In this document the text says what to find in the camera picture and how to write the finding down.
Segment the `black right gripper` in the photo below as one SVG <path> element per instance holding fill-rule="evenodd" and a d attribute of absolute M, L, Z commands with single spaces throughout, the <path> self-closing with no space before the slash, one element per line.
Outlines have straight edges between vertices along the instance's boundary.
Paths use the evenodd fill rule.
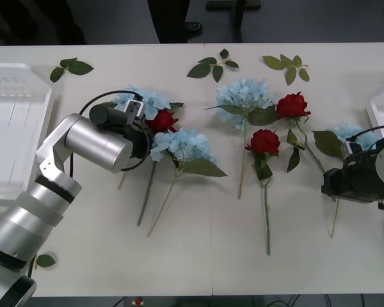
<path fill-rule="evenodd" d="M 348 192 L 350 166 L 332 168 L 323 174 L 321 193 L 333 199 L 350 200 Z"/>

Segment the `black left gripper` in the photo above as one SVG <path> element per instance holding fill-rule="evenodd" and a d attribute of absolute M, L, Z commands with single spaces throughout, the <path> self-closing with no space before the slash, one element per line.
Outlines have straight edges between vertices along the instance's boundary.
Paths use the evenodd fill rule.
<path fill-rule="evenodd" d="M 127 138 L 133 145 L 131 157 L 145 159 L 149 155 L 151 137 L 140 124 L 133 123 L 127 128 Z"/>

